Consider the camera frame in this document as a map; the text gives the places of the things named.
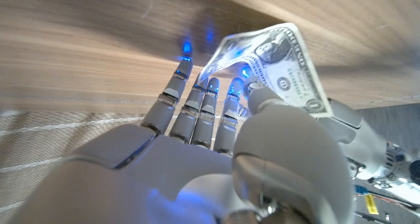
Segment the robotic hand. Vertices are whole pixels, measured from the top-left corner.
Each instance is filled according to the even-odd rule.
[[[185,58],[140,127],[122,125],[75,150],[10,222],[352,223],[341,148],[257,81],[232,81],[213,150],[215,78],[194,84],[165,136],[191,69]],[[253,116],[236,137],[242,89]]]

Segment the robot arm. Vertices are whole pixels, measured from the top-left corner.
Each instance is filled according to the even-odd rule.
[[[330,99],[332,118],[319,118],[340,144],[353,178],[383,189],[411,204],[420,204],[420,160],[376,134],[356,111]]]

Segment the banknote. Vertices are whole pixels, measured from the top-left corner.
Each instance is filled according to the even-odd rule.
[[[200,74],[200,79],[237,62],[253,73],[287,104],[314,117],[332,116],[331,107],[303,38],[292,23],[225,37]]]

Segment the metal screw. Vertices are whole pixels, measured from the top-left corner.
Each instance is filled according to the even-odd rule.
[[[394,174],[390,174],[390,175],[388,176],[388,179],[389,179],[390,181],[395,181],[395,180],[396,180],[396,176],[395,176]]]

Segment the fabric surface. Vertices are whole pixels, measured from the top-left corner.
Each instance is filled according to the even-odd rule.
[[[405,148],[419,148],[419,104],[367,109],[360,113],[388,140]],[[141,114],[113,113],[1,113],[0,224],[7,222],[62,157],[113,127],[140,124],[143,117]],[[391,219],[395,219],[393,223],[418,223],[412,214],[398,206],[380,200],[376,203],[381,219],[385,220],[384,213],[388,212]],[[357,199],[357,204],[358,211],[367,213],[362,198]],[[356,222],[365,223],[358,217]]]

